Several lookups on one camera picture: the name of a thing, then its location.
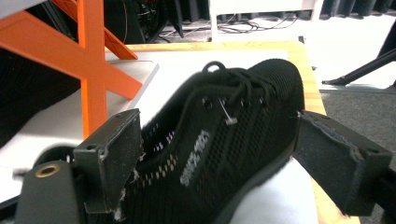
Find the shoe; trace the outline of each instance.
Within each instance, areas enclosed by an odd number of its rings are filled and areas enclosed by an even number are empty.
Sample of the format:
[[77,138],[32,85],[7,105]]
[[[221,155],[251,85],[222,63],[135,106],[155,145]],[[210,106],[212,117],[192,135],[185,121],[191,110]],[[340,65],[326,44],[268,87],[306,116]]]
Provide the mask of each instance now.
[[126,185],[126,222],[228,223],[243,196],[290,159],[303,109],[292,63],[209,63],[142,129],[146,155]]

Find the metal pin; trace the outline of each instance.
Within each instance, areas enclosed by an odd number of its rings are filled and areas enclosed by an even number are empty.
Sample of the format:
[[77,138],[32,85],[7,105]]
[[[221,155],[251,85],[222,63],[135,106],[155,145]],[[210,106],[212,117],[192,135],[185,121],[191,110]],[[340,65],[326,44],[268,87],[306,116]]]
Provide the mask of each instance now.
[[220,98],[219,98],[219,102],[220,102],[221,108],[224,110],[224,113],[227,116],[227,119],[225,120],[225,123],[227,125],[233,125],[233,124],[237,123],[238,120],[236,118],[231,118],[230,115],[227,113],[227,111],[225,110],[225,107],[223,105],[223,102],[220,100]]

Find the shoelace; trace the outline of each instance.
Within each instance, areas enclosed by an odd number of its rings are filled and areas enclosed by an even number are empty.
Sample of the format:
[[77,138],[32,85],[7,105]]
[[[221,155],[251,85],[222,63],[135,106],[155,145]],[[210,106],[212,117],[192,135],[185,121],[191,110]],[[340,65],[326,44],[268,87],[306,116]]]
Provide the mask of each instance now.
[[230,105],[235,103],[236,99],[242,94],[243,91],[246,91],[247,92],[246,101],[241,102],[241,104],[243,106],[248,106],[252,99],[252,90],[253,90],[252,83],[262,86],[262,89],[264,90],[264,95],[261,99],[261,103],[264,106],[269,105],[270,100],[271,100],[271,93],[273,95],[276,95],[276,84],[275,83],[273,83],[272,81],[268,80],[267,78],[265,78],[263,76],[252,73],[246,69],[242,69],[242,68],[227,69],[224,66],[224,64],[222,64],[220,62],[211,62],[211,63],[208,63],[204,67],[203,72],[208,73],[209,68],[214,65],[217,66],[220,71],[225,72],[225,73],[239,79],[240,84],[238,85],[234,94],[227,101],[227,103]]

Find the mesh shoe upper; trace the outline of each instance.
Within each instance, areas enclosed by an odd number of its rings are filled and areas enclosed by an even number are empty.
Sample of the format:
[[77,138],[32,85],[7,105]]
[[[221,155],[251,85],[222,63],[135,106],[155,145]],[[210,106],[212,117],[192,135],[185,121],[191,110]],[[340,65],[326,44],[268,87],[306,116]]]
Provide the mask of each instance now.
[[[208,72],[210,65],[219,70]],[[262,183],[280,168],[271,169],[273,161],[289,157],[304,109],[297,68],[279,59],[248,70],[207,67],[143,128],[146,156],[126,186],[128,223],[229,219],[235,195],[254,187],[247,182]]]

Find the orange chair leg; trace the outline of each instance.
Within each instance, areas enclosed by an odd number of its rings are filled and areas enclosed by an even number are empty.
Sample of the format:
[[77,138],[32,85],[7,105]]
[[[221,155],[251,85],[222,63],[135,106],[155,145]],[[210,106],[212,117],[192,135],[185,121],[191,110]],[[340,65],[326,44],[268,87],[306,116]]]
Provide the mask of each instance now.
[[85,138],[106,121],[106,90],[133,99],[142,86],[105,61],[104,33],[100,0],[78,0],[78,44],[24,11],[0,20],[0,48],[81,80]]
[[[75,0],[52,0],[52,2],[74,21],[78,20]],[[105,27],[105,46],[123,60],[135,60],[137,56]]]

